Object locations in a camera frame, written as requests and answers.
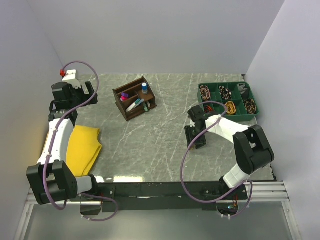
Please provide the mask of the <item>dark purple highlighter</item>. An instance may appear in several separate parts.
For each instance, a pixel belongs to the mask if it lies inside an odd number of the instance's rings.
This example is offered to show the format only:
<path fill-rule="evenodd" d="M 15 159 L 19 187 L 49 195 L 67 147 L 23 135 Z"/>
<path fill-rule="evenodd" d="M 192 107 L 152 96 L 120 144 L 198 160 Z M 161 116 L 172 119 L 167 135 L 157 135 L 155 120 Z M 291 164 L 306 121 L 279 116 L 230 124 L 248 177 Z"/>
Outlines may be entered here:
<path fill-rule="evenodd" d="M 121 96 L 122 96 L 122 97 L 125 97 L 125 98 L 129 98 L 129 95 L 128 95 L 127 93 L 125 93 L 125 92 L 122 92 L 122 93 L 121 93 Z"/>

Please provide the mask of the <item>blue capped small bottle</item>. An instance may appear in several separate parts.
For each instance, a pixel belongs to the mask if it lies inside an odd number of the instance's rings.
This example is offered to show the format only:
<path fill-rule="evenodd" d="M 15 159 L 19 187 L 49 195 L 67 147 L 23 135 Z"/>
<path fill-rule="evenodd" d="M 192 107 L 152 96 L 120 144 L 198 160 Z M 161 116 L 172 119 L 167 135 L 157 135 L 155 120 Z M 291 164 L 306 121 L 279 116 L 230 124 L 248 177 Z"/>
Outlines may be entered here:
<path fill-rule="evenodd" d="M 141 84 L 141 91 L 144 95 L 148 94 L 148 84 L 146 82 Z"/>

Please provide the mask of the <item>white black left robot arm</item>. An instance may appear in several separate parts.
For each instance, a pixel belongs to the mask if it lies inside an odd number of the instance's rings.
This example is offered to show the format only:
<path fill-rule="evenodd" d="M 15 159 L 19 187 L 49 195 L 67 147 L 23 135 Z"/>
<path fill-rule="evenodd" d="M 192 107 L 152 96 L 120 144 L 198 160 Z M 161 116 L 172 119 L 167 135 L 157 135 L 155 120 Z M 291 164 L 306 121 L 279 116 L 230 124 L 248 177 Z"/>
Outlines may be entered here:
<path fill-rule="evenodd" d="M 54 99 L 49 106 L 49 132 L 39 160 L 26 171 L 39 205 L 72 200 L 79 194 L 88 201 L 94 201 L 100 195 L 92 174 L 76 177 L 67 166 L 68 144 L 78 117 L 75 107 L 98 103 L 91 82 L 85 82 L 85 86 L 88 93 L 83 87 L 75 87 L 65 81 L 51 87 Z"/>

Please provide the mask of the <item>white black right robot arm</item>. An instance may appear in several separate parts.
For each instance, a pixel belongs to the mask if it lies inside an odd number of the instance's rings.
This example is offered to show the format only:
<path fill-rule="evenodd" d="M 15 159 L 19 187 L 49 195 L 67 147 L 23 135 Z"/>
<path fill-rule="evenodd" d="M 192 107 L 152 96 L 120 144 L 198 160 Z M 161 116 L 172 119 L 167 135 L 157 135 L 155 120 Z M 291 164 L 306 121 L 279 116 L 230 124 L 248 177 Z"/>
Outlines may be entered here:
<path fill-rule="evenodd" d="M 257 170 L 269 165 L 275 154 L 260 125 L 247 126 L 231 121 L 215 112 L 204 112 L 199 105 L 188 111 L 191 125 L 185 130 L 187 148 L 200 149 L 207 144 L 206 133 L 218 135 L 234 146 L 236 164 L 220 178 L 219 193 L 224 199 L 231 199 L 236 186 L 246 181 Z"/>

